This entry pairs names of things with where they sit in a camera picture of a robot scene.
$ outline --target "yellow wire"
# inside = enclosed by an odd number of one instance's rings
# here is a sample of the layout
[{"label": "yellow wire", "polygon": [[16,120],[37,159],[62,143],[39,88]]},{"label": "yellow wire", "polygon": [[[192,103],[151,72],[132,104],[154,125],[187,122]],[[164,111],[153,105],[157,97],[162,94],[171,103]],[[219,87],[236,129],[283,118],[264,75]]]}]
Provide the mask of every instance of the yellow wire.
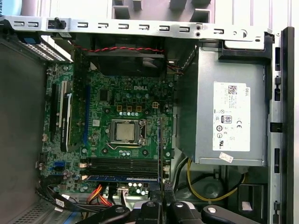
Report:
[{"label": "yellow wire", "polygon": [[192,161],[189,159],[189,160],[188,160],[188,166],[187,166],[187,180],[188,180],[188,184],[189,184],[189,187],[190,187],[192,193],[193,193],[197,198],[199,198],[200,200],[205,201],[205,202],[216,202],[216,201],[220,201],[220,200],[222,200],[222,199],[224,199],[224,198],[226,198],[226,197],[232,195],[233,193],[235,193],[235,192],[238,190],[238,187],[236,187],[235,189],[231,190],[230,192],[228,192],[228,193],[226,193],[225,195],[222,195],[222,196],[220,196],[220,197],[218,197],[218,198],[205,198],[205,197],[199,195],[199,194],[193,189],[193,187],[192,187],[192,185],[191,185],[191,177],[190,177],[190,167],[191,167],[191,163],[192,163]]},{"label": "yellow wire", "polygon": [[94,194],[93,196],[89,199],[89,201],[91,202],[98,194],[99,192],[102,190],[102,187],[100,187]]}]

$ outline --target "dell logo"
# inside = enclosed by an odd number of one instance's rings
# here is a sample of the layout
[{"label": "dell logo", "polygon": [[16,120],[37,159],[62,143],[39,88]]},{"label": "dell logo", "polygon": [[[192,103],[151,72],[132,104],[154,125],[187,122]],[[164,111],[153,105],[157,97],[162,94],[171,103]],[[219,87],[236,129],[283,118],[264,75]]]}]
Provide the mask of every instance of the dell logo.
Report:
[{"label": "dell logo", "polygon": [[148,87],[145,85],[134,85],[134,90],[144,90],[147,91]]}]

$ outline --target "white sticker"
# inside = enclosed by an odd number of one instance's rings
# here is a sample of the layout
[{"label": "white sticker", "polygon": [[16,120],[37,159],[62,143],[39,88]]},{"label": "white sticker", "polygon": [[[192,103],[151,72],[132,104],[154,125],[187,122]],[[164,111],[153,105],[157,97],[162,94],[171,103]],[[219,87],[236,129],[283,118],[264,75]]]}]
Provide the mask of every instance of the white sticker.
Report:
[{"label": "white sticker", "polygon": [[243,211],[253,211],[250,202],[242,202],[242,210]]},{"label": "white sticker", "polygon": [[[68,195],[61,195],[61,196],[66,198],[67,200],[70,198],[70,196],[68,196]],[[60,201],[60,200],[56,199],[56,204],[64,208],[64,202],[63,201]],[[63,212],[63,210],[58,208],[58,207],[55,207],[54,210]]]},{"label": "white sticker", "polygon": [[65,38],[71,38],[71,35],[69,33],[59,33],[59,35],[61,35],[61,37],[65,37]]},{"label": "white sticker", "polygon": [[100,120],[93,120],[93,127],[99,127],[100,126]]},{"label": "white sticker", "polygon": [[220,155],[219,155],[219,159],[222,159],[222,160],[224,160],[226,162],[232,163],[232,161],[233,161],[234,158],[232,156],[230,156],[230,155],[227,155],[227,154],[221,152]]},{"label": "white sticker", "polygon": [[250,88],[214,82],[213,150],[250,151]]}]

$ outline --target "red wire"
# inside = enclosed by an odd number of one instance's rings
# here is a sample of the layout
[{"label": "red wire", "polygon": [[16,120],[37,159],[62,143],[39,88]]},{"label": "red wire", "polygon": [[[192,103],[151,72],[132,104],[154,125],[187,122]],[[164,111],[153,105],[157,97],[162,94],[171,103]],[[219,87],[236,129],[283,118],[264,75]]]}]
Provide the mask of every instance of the red wire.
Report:
[{"label": "red wire", "polygon": [[71,42],[71,44],[76,47],[76,48],[79,48],[83,51],[88,51],[88,52],[99,52],[99,51],[106,51],[106,50],[117,50],[117,49],[127,49],[127,50],[150,50],[150,51],[154,51],[154,52],[160,52],[160,53],[163,53],[164,50],[159,50],[159,49],[153,49],[153,48],[127,48],[127,47],[111,47],[111,48],[102,48],[102,49],[96,49],[96,50],[89,50],[89,49],[86,49],[86,48],[83,48],[82,46],[80,45],[76,45],[75,43]]}]

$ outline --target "sata port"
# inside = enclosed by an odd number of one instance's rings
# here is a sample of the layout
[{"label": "sata port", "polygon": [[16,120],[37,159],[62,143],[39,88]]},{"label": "sata port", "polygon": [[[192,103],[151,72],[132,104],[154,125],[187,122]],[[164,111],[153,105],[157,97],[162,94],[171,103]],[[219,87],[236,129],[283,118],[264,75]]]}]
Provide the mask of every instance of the sata port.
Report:
[{"label": "sata port", "polygon": [[65,167],[65,162],[63,161],[56,161],[54,162],[55,167]]}]

